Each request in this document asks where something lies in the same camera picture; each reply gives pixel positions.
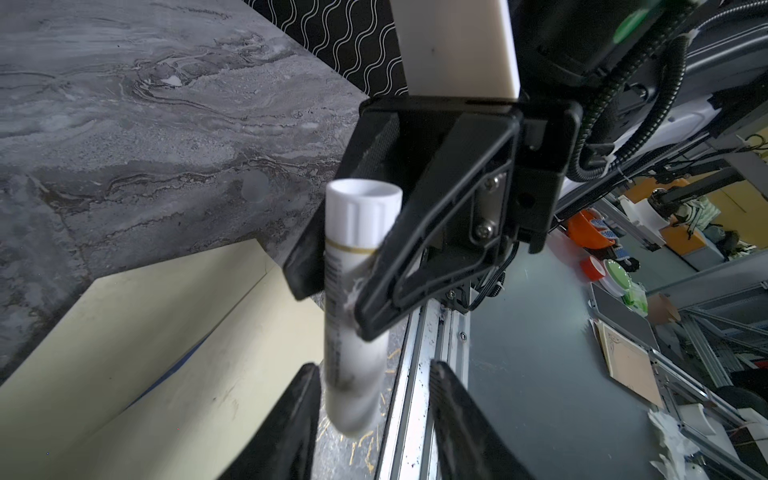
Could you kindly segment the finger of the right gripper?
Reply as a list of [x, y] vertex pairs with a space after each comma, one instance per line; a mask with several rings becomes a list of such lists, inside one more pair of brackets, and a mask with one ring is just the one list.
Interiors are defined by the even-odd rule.
[[383, 180], [383, 166], [400, 133], [394, 113], [363, 114], [337, 178], [284, 264], [298, 300], [324, 289], [325, 255], [344, 275], [371, 263], [401, 209], [401, 188]]

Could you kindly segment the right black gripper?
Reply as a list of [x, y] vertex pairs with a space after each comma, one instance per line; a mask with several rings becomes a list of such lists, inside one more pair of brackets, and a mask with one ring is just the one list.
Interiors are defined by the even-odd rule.
[[355, 307], [368, 341], [439, 294], [467, 307], [514, 241], [542, 247], [581, 120], [569, 102], [380, 97], [360, 117], [374, 112], [400, 122], [383, 180], [404, 200]]

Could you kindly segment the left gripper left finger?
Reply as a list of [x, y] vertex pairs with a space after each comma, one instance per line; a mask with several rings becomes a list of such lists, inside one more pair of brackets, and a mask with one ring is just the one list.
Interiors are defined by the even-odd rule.
[[222, 479], [309, 479], [321, 403], [319, 366], [306, 363]]

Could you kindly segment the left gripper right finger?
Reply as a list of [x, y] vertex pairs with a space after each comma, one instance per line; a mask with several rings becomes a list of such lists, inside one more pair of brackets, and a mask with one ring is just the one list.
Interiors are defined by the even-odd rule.
[[534, 478], [507, 448], [444, 361], [430, 363], [429, 408], [443, 479]]

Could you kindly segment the white glue stick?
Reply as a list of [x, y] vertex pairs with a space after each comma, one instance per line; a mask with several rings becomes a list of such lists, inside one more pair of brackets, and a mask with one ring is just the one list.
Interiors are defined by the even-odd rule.
[[325, 255], [325, 410], [334, 428], [353, 438], [366, 433], [379, 416], [387, 366], [389, 333], [363, 339], [355, 313], [376, 252], [370, 264], [346, 275]]

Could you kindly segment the cream yellow envelope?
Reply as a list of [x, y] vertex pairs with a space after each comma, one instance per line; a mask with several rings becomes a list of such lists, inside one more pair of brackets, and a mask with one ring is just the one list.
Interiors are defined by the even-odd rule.
[[249, 240], [102, 277], [1, 389], [5, 479], [215, 479], [323, 313]]

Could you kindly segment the blue bordered white letter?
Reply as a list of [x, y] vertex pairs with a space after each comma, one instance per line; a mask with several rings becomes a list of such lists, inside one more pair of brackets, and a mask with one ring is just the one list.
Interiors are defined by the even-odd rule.
[[189, 361], [189, 359], [195, 354], [195, 352], [205, 343], [207, 340], [207, 337], [204, 337], [202, 340], [198, 341], [195, 345], [193, 345], [189, 351], [187, 351], [179, 360], [177, 360], [173, 365], [171, 365], [162, 375], [160, 375], [146, 390], [144, 390], [138, 397], [136, 397], [127, 407], [126, 409], [133, 406], [135, 403], [140, 401], [144, 396], [149, 394], [152, 390], [157, 388], [159, 385], [161, 385], [163, 382], [165, 382], [168, 378], [173, 376], [185, 363]]

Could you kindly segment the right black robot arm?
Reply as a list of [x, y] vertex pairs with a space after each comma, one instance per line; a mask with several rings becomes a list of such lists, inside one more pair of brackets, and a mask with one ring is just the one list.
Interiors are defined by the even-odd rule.
[[364, 102], [335, 182], [403, 204], [353, 286], [373, 340], [429, 299], [542, 250], [565, 180], [591, 182], [658, 129], [695, 36], [746, 1], [395, 1], [407, 91]]

